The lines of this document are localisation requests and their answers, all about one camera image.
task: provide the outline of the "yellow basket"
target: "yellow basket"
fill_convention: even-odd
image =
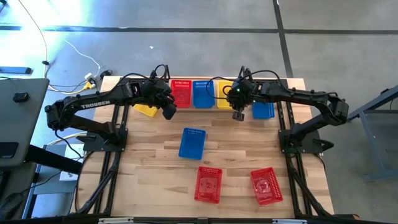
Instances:
[[[153,118],[157,112],[157,109],[155,106],[152,108],[149,108],[147,105],[134,105],[134,109],[140,111],[141,113],[150,116]]]
[[[231,81],[218,81],[217,82],[217,97],[226,97],[223,93],[224,86],[231,86],[233,82]],[[230,88],[225,88],[225,92],[227,93]],[[229,103],[226,100],[217,99],[217,107],[222,110],[231,110],[232,107],[229,106]]]

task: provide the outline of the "blue plastic basket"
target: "blue plastic basket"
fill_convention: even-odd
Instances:
[[[273,103],[255,102],[252,104],[252,112],[254,119],[269,119],[275,117]]]
[[[196,108],[212,108],[215,105],[215,99],[206,91],[208,80],[193,81],[193,105]],[[214,95],[213,81],[209,83],[207,89],[210,94]]]
[[[184,128],[180,145],[179,157],[201,160],[205,148],[206,131]]]

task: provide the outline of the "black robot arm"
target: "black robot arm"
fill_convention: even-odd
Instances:
[[[112,122],[99,123],[76,116],[80,110],[106,105],[125,106],[142,104],[163,109],[163,116],[171,119],[176,111],[171,89],[162,78],[154,74],[145,81],[122,78],[110,91],[84,96],[68,96],[45,107],[47,124],[53,130],[77,128],[99,134],[105,141],[116,142],[118,129]]]
[[[243,109],[253,102],[275,103],[286,101],[318,108],[321,112],[320,115],[303,124],[294,124],[285,134],[286,140],[289,140],[289,144],[294,146],[300,146],[307,134],[326,125],[338,126],[344,124],[348,115],[348,104],[344,99],[340,99],[336,93],[289,89],[282,84],[279,76],[276,80],[253,80],[250,70],[244,69],[244,67],[241,69],[238,78],[233,82],[227,94],[227,101],[235,110],[233,119],[238,121],[243,121]]]

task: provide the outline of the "wooden table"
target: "wooden table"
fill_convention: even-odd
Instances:
[[[178,79],[209,79],[208,77],[176,77]],[[110,90],[119,77],[105,77],[102,91]],[[301,78],[287,79],[289,88],[305,89]],[[295,121],[309,120],[309,106],[292,104]],[[111,121],[114,106],[97,108],[94,120]],[[284,156],[280,153],[275,118],[254,120],[251,107],[245,109],[245,120],[232,119],[231,110],[177,109],[167,121],[161,110],[150,118],[130,109],[127,119],[129,137],[122,153],[118,181],[114,194],[112,216],[135,217],[230,217],[230,218],[289,218],[293,217],[292,199]],[[178,156],[185,127],[206,130],[203,159],[193,161]],[[103,152],[96,152],[83,169],[78,188],[79,207],[98,185]],[[333,213],[323,165],[317,157],[303,154],[303,164],[309,189]],[[223,170],[219,204],[193,199],[198,166]],[[254,196],[249,172],[273,167],[282,191],[283,201],[259,206]],[[103,206],[108,189],[105,190]],[[300,208],[304,212],[301,191]]]

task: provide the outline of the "concrete floor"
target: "concrete floor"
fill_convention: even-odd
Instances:
[[[278,29],[272,0],[118,0],[23,1],[42,26],[251,28]],[[396,30],[395,0],[279,0],[285,29]],[[28,66],[41,77],[44,45],[39,33],[15,0],[0,12],[0,25],[24,26],[0,31],[3,65]],[[149,74],[167,63],[172,75],[235,76],[241,65],[271,69],[287,76],[278,33],[176,32],[44,32],[53,63],[48,77],[59,85],[82,81],[96,65],[79,56],[63,39],[97,60],[115,75]],[[398,35],[286,34],[295,78],[308,89],[337,91],[350,111],[398,83]],[[44,105],[64,95],[48,92]],[[398,102],[393,104],[398,109]],[[93,111],[80,113],[88,118]],[[68,129],[64,135],[75,133]],[[326,175],[336,213],[356,213],[365,220],[398,222],[398,179],[364,182],[374,172],[372,156],[359,120],[325,127],[321,137],[335,143],[325,153]],[[40,114],[32,144],[41,146],[55,136]],[[66,213],[70,197],[41,196],[34,216]],[[44,205],[56,198],[51,211]]]

